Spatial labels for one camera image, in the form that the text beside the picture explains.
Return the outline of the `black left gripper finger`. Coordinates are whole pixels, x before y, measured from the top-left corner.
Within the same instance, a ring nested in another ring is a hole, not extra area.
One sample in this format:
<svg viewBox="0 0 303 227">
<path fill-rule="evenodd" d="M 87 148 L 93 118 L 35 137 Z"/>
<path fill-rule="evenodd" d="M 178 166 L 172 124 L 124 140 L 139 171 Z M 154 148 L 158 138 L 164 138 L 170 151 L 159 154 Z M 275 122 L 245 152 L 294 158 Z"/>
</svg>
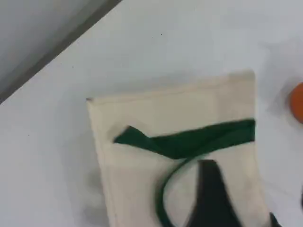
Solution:
<svg viewBox="0 0 303 227">
<path fill-rule="evenodd" d="M 220 168 L 213 160 L 198 162 L 196 200 L 188 227 L 238 227 Z"/>
<path fill-rule="evenodd" d="M 270 224 L 271 227 L 282 227 L 272 212 L 270 212 Z"/>
</svg>

